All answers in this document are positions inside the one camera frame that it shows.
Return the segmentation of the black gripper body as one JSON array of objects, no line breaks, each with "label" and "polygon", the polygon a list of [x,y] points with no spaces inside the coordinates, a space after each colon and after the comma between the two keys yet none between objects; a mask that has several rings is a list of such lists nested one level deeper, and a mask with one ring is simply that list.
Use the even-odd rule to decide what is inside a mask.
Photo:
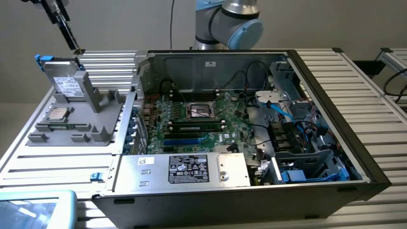
[{"label": "black gripper body", "polygon": [[46,13],[48,19],[52,24],[61,24],[69,21],[68,12],[65,6],[68,5],[68,0],[44,0],[42,9]]}]

